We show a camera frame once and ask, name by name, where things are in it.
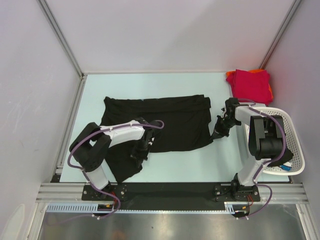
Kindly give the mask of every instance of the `folded clothes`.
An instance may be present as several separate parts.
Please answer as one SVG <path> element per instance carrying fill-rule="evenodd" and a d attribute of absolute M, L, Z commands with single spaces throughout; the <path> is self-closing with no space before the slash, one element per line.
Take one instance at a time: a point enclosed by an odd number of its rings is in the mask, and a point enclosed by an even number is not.
<path fill-rule="evenodd" d="M 266 70 L 229 71 L 226 81 L 230 84 L 235 98 L 250 99 L 257 103 L 269 105 L 273 94 L 269 85 L 270 75 Z"/>
<path fill-rule="evenodd" d="M 211 103 L 203 95 L 135 100 L 106 97 L 104 103 L 102 126 L 123 124 L 139 117 L 147 122 L 164 122 L 152 144 L 152 153 L 191 151 L 212 143 L 208 126 Z M 105 160 L 118 183 L 142 169 L 130 157 L 135 142 L 124 142 L 108 150 Z"/>

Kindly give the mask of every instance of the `white wall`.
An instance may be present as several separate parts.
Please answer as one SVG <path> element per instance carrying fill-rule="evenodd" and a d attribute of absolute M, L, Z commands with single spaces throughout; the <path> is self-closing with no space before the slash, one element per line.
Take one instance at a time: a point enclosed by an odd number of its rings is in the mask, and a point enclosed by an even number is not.
<path fill-rule="evenodd" d="M 25 231 L 79 79 L 36 0 L 0 1 L 0 56 L 1 235 L 19 204 Z"/>
<path fill-rule="evenodd" d="M 85 72 L 254 69 L 293 0 L 48 0 Z"/>
<path fill-rule="evenodd" d="M 320 1 L 305 0 L 297 11 L 267 70 L 274 106 L 293 120 L 305 158 L 303 182 L 320 226 Z"/>

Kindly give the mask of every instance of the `orange cloth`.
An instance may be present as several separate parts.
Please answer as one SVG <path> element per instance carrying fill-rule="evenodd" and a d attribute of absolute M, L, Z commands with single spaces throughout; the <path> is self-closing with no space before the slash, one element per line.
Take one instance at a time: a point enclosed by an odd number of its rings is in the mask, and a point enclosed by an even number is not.
<path fill-rule="evenodd" d="M 264 69 L 253 69 L 253 70 L 250 70 L 250 71 L 248 71 L 249 73 L 252 73 L 252 74 L 255 74 L 255 73 L 259 73 L 259 72 L 261 72 L 261 71 L 264 71 Z M 226 73 L 225 73 L 225 75 L 226 75 L 226 77 L 229 77 L 231 74 L 234 74 L 236 71 L 227 71 Z M 271 93 L 271 98 L 272 99 L 274 99 L 274 95 L 273 95 L 273 93 L 272 93 L 272 89 L 271 89 L 271 86 L 270 86 L 270 84 L 269 84 L 269 91 L 270 91 L 270 93 Z"/>

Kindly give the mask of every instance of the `cable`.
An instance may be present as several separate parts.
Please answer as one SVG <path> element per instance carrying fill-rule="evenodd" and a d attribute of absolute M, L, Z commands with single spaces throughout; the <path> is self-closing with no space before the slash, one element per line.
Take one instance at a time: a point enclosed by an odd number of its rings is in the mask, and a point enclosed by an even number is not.
<path fill-rule="evenodd" d="M 249 205 L 249 207 L 251 207 L 254 204 L 254 199 L 251 195 L 248 195 L 248 200 L 251 200 L 251 204 Z"/>
<path fill-rule="evenodd" d="M 159 122 L 161 123 L 162 125 L 161 126 L 155 126 L 155 125 L 150 125 L 150 124 L 140 124 L 140 123 L 134 123 L 134 124 L 123 124 L 123 125 L 119 125 L 119 126 L 115 126 L 115 127 L 112 127 L 112 128 L 106 128 L 106 129 L 103 129 L 103 130 L 99 130 L 99 131 L 95 131 L 94 133 L 91 133 L 89 136 L 85 137 L 83 140 L 81 140 L 77 145 L 75 145 L 75 147 L 71 150 L 69 156 L 68 156 L 68 159 L 67 159 L 67 164 L 69 167 L 71 168 L 75 168 L 75 169 L 80 169 L 85 177 L 85 179 L 88 181 L 88 183 L 90 183 L 91 187 L 96 190 L 97 192 L 101 193 L 101 194 L 104 194 L 104 195 L 107 195 L 107 196 L 110 196 L 114 199 L 115 203 L 118 203 L 117 204 L 117 207 L 116 209 L 114 209 L 112 212 L 106 214 L 105 216 L 98 216 L 97 217 L 97 220 L 99 219 L 105 219 L 107 217 L 110 217 L 111 215 L 113 215 L 116 211 L 119 210 L 119 208 L 121 207 L 121 203 L 120 203 L 120 200 L 119 198 L 116 196 L 116 195 L 113 195 L 111 193 L 108 193 L 108 192 L 105 192 L 105 191 L 102 191 L 100 189 L 98 189 L 89 179 L 87 173 L 85 172 L 85 170 L 81 167 L 81 166 L 76 166 L 76 165 L 73 165 L 71 164 L 71 158 L 73 156 L 73 154 L 76 152 L 76 150 L 83 144 L 85 143 L 86 141 L 90 140 L 92 137 L 94 137 L 95 135 L 98 135 L 98 134 L 101 134 L 101 133 L 104 133 L 104 132 L 108 132 L 108 131 L 112 131 L 112 130 L 116 130 L 116 129 L 122 129 L 122 128 L 127 128 L 127 127 L 148 127 L 148 128 L 154 128 L 154 129 L 163 129 L 164 126 L 165 126 L 165 123 L 161 120 L 155 120 L 156 122 Z M 72 221 L 72 220 L 75 220 L 75 219 L 78 219 L 78 218 L 82 218 L 82 217 L 94 217 L 93 214 L 82 214 L 82 215 L 78 215 L 78 216 L 74 216 L 74 217 L 71 217 L 71 218 L 68 218 L 66 220 L 63 220 L 61 222 L 57 222 L 57 223 L 54 223 L 54 224 L 50 224 L 50 226 L 54 226 L 54 225 L 59 225 L 59 224 L 64 224 L 64 223 L 67 223 L 69 221 Z"/>
<path fill-rule="evenodd" d="M 225 191 L 224 193 L 221 193 L 219 196 L 225 195 L 225 194 L 229 193 L 230 191 L 231 191 L 231 186 L 230 186 L 230 188 L 229 188 L 227 191 Z"/>
<path fill-rule="evenodd" d="M 281 159 L 281 158 L 283 157 L 283 155 L 284 155 L 284 153 L 285 153 L 285 150 L 286 150 L 286 146 L 287 146 L 287 144 L 286 144 L 286 134 L 285 134 L 285 131 L 283 130 L 283 128 L 281 127 L 280 123 L 279 123 L 273 116 L 271 116 L 271 115 L 269 115 L 269 114 L 266 114 L 266 113 L 264 113 L 264 112 L 261 112 L 261 111 L 259 111 L 259 110 L 257 110 L 257 109 L 254 109 L 254 108 L 252 107 L 252 106 L 256 105 L 256 102 L 254 102 L 254 101 L 252 101 L 252 100 L 250 100 L 250 99 L 246 99 L 246 98 L 239 98 L 238 100 L 239 100 L 239 102 L 250 102 L 250 103 L 253 103 L 252 105 L 249 105 L 248 108 L 249 108 L 251 111 L 253 111 L 253 112 L 257 113 L 257 114 L 260 114 L 260 115 L 262 115 L 262 116 L 265 116 L 265 117 L 271 119 L 271 120 L 277 125 L 277 127 L 280 129 L 281 137 L 282 137 L 282 150 L 281 150 L 280 154 L 279 154 L 277 157 L 275 157 L 275 158 L 273 158 L 273 159 L 271 159 L 271 160 L 265 161 L 265 162 L 258 168 L 258 170 L 256 171 L 256 173 L 253 175 L 252 180 L 253 180 L 254 184 L 255 184 L 257 187 L 265 187 L 265 188 L 268 188 L 268 189 L 270 190 L 270 196 L 269 196 L 268 200 L 266 201 L 266 203 L 265 203 L 259 210 L 257 210 L 256 212 L 251 213 L 251 214 L 248 215 L 248 216 L 253 216 L 253 215 L 259 213 L 259 212 L 260 212 L 261 210 L 263 210 L 264 208 L 266 208 L 267 205 L 268 205 L 268 204 L 270 203 L 270 201 L 271 201 L 271 198 L 272 198 L 272 195 L 273 195 L 273 192 L 272 192 L 271 187 L 268 186 L 268 185 L 266 185 L 266 184 L 258 184 L 258 183 L 257 183 L 257 177 L 258 177 L 258 175 L 260 174 L 260 172 L 263 170 L 263 168 L 264 168 L 265 165 L 268 165 L 268 164 L 270 164 L 270 163 L 276 162 L 276 161 L 278 161 L 279 159 Z M 240 217 L 240 219 L 247 219 L 248 216 Z"/>

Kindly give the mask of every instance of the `metal frame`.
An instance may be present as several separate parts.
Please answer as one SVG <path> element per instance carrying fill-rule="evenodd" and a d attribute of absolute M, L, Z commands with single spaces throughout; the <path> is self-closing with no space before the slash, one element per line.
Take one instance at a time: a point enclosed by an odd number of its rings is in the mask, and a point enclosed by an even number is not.
<path fill-rule="evenodd" d="M 296 208 L 299 213 L 303 231 L 307 240 L 318 240 L 320 234 L 317 226 L 315 225 L 315 218 L 309 204 L 297 204 Z"/>
<path fill-rule="evenodd" d="M 52 13 L 47 1 L 46 0 L 37 0 L 37 2 L 39 3 L 45 17 L 47 18 L 47 20 L 49 21 L 49 23 L 51 25 L 52 30 L 54 31 L 59 42 L 61 43 L 61 46 L 62 46 L 64 52 L 66 53 L 69 60 L 71 61 L 74 70 L 79 75 L 79 77 L 82 78 L 84 76 L 84 74 L 82 73 L 81 68 L 77 62 L 77 59 L 76 59 L 74 53 L 72 52 L 64 34 L 62 33 L 62 31 L 58 25 L 58 22 L 54 16 L 54 14 Z"/>
<path fill-rule="evenodd" d="M 282 36 L 284 35 L 285 31 L 287 30 L 288 26 L 290 25 L 293 17 L 295 16 L 299 6 L 301 5 L 303 0 L 294 0 L 293 4 L 291 5 L 288 13 L 286 14 L 278 32 L 276 33 L 271 46 L 269 47 L 268 51 L 266 52 L 261 64 L 260 69 L 265 69 L 272 54 L 274 53 L 276 47 L 278 46 Z"/>
<path fill-rule="evenodd" d="M 54 175 L 54 174 L 61 175 L 61 173 L 62 173 L 62 169 L 63 169 L 64 162 L 65 162 L 66 155 L 67 155 L 68 143 L 70 141 L 72 129 L 73 129 L 75 121 L 76 121 L 76 116 L 78 113 L 78 108 L 80 105 L 81 97 L 84 92 L 86 80 L 87 80 L 87 75 L 85 75 L 81 78 L 79 85 L 78 85 L 78 88 L 77 88 L 77 91 L 75 93 L 75 96 L 73 99 L 73 104 L 72 104 L 72 107 L 71 107 L 71 110 L 69 113 L 68 122 L 65 127 L 64 135 L 62 137 L 61 145 L 60 145 L 57 157 L 56 157 L 56 163 L 55 163 L 54 171 L 53 171 L 52 175 Z"/>
<path fill-rule="evenodd" d="M 112 204 L 112 201 L 82 201 L 83 187 L 85 183 L 43 183 L 36 198 L 35 214 L 27 236 L 30 240 L 36 240 L 39 236 L 41 225 L 47 206 L 50 203 L 71 203 L 75 207 L 86 204 Z M 269 204 L 295 204 L 300 216 L 301 224 L 307 240 L 320 239 L 315 219 L 309 205 L 309 201 L 303 185 L 291 183 L 271 183 L 273 195 Z M 259 187 L 261 202 L 264 204 L 269 198 L 270 192 L 265 187 Z M 138 210 L 119 210 L 119 214 L 228 214 L 232 213 L 232 205 L 239 202 L 225 202 L 225 211 L 138 211 Z"/>
<path fill-rule="evenodd" d="M 269 204 L 308 204 L 308 198 L 304 186 L 291 183 L 268 184 L 273 191 Z M 39 189 L 36 203 L 88 203 L 82 201 L 82 193 L 85 183 L 43 183 Z M 264 204 L 269 198 L 268 188 L 259 187 L 261 202 Z M 90 201 L 89 203 L 112 204 L 112 201 Z M 239 202 L 228 202 L 228 204 L 240 204 Z"/>

